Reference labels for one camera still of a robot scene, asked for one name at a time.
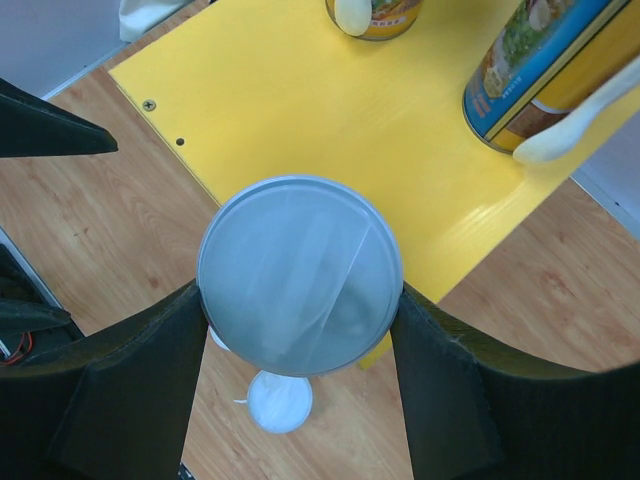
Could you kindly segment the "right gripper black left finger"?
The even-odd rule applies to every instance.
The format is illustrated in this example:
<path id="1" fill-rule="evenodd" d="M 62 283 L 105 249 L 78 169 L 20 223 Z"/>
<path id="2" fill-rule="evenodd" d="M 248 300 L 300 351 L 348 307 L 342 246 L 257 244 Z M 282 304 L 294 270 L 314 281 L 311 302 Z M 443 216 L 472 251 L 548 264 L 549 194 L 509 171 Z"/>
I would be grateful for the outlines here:
<path id="1" fill-rule="evenodd" d="M 188 283 L 1 370 L 4 479 L 176 479 L 207 321 Z"/>

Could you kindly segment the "blue porridge can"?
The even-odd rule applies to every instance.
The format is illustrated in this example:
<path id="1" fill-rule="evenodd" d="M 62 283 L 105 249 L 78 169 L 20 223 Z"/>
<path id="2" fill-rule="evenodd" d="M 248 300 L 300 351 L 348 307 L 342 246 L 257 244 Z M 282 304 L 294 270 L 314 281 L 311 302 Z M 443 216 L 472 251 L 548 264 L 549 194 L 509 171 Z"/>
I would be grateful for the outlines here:
<path id="1" fill-rule="evenodd" d="M 327 12 L 345 34 L 383 41 L 406 32 L 421 11 L 422 0 L 373 0 L 325 2 Z"/>

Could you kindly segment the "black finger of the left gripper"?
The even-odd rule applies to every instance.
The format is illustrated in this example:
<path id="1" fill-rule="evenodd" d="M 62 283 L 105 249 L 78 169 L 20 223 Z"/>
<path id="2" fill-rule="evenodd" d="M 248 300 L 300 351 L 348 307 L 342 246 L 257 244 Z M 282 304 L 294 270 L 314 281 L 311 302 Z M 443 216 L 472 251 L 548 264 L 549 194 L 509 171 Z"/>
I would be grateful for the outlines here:
<path id="1" fill-rule="evenodd" d="M 103 127 L 1 80 L 1 157 L 111 153 L 116 139 Z"/>

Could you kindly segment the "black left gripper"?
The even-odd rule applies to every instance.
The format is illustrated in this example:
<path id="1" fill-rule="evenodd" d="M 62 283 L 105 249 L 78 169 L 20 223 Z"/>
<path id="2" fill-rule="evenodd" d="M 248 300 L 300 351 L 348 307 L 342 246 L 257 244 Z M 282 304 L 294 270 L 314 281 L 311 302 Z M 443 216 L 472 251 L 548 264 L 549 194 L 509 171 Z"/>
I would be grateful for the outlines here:
<path id="1" fill-rule="evenodd" d="M 1 366 L 18 365 L 73 339 L 71 315 L 47 301 L 6 245 L 1 246 Z"/>

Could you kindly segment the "purple-label can with spoon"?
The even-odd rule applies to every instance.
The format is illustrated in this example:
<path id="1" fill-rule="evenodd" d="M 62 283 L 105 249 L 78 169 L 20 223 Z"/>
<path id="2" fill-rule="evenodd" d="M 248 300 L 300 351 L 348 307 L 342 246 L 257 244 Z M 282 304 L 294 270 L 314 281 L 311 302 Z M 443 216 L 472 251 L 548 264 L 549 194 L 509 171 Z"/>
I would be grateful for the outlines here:
<path id="1" fill-rule="evenodd" d="M 511 153 L 638 54 L 636 1 L 522 1 L 468 82 L 464 117 L 484 143 Z"/>

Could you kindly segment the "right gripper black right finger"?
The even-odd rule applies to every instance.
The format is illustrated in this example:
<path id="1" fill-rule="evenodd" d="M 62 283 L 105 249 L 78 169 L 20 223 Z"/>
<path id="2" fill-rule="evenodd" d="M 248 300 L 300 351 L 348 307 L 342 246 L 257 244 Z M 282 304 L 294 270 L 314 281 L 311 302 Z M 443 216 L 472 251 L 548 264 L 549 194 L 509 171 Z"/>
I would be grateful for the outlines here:
<path id="1" fill-rule="evenodd" d="M 391 327 L 417 479 L 635 479 L 639 366 L 525 353 L 405 288 Z"/>

